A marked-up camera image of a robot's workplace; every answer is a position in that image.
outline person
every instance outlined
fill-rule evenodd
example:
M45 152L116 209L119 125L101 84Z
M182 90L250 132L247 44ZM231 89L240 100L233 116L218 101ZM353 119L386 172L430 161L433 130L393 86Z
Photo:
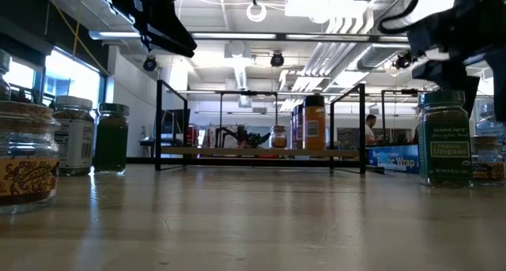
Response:
M376 124L376 116L367 115L365 118L365 145L377 145L381 137L375 137L371 128Z

